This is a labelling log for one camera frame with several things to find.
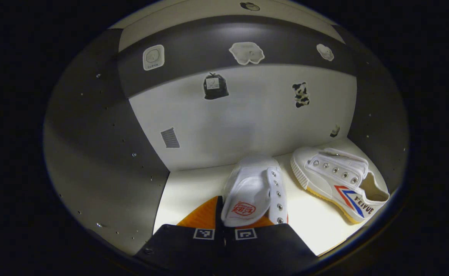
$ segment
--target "red logo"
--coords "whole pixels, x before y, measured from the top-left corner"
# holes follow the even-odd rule
[[[231,211],[237,213],[238,215],[251,215],[255,212],[255,210],[255,206],[245,202],[240,202],[237,203]]]

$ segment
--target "sneaker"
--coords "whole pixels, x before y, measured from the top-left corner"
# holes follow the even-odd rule
[[[226,227],[244,227],[266,215],[272,224],[287,223],[286,193],[281,168],[265,155],[242,159],[224,187],[221,220]]]
[[[339,206],[352,223],[372,217],[390,197],[368,170],[368,161],[347,152],[302,147],[293,152],[291,168],[303,188]]]

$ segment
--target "black background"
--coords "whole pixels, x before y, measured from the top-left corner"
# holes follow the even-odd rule
[[[328,274],[449,274],[449,2],[306,2],[389,68],[409,112],[413,192],[377,239]],[[132,275],[51,189],[42,123],[64,68],[146,2],[0,2],[0,275]]]

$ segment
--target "red and blue stripe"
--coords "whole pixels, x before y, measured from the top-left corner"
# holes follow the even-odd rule
[[[345,187],[345,186],[334,185],[334,187],[337,189],[337,192],[339,192],[342,199],[344,199],[344,201],[346,202],[346,205],[349,206],[353,210],[354,210],[354,208],[356,208],[356,211],[358,212],[358,214],[364,218],[361,208],[359,208],[359,206],[354,202],[354,200],[352,198],[347,196],[347,194],[356,194],[356,192],[349,190],[349,188]]]

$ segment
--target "shoe opening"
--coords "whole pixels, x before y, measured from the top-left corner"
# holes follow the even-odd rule
[[[380,190],[375,185],[375,178],[372,173],[368,173],[367,177],[361,183],[360,188],[363,189],[366,193],[366,198],[374,201],[386,201],[389,195]]]

